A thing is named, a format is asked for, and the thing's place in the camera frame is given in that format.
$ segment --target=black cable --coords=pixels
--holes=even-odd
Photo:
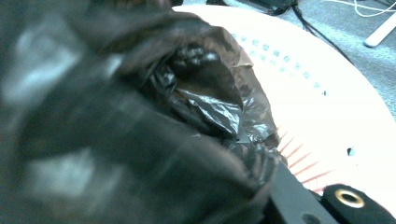
[[[379,3],[379,4],[382,4],[382,5],[386,6],[386,7],[390,7],[392,4],[395,3],[394,0],[375,0],[375,1],[376,1],[377,3]]]
[[[248,0],[249,2],[256,4],[260,7],[266,7],[268,8],[269,6],[264,5],[262,2],[257,1],[257,0]],[[224,6],[224,7],[229,7],[227,3],[225,3],[223,0],[206,0],[207,5],[214,5],[214,6]],[[279,16],[283,13],[286,12],[286,9],[281,9],[281,8],[269,8],[268,11],[263,11],[262,14],[269,15],[269,16]]]
[[[347,57],[347,55],[334,42],[332,42],[329,37],[327,37],[325,34],[323,34],[320,30],[318,30],[315,26],[313,26],[311,23],[309,23],[306,19],[304,19],[303,12],[298,8],[297,1],[295,1],[294,4],[291,5],[291,8],[293,9],[294,14],[297,16],[297,18],[303,24],[303,27],[306,31],[308,31],[310,34],[312,34],[316,37],[321,36],[333,48],[335,48],[341,55],[343,55],[344,58],[346,58],[350,63],[353,64],[353,62]]]

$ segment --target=black plastic bag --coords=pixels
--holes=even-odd
[[[262,219],[278,137],[251,61],[224,29],[168,7],[0,3],[19,12],[0,22],[0,204],[35,204],[3,217]]]

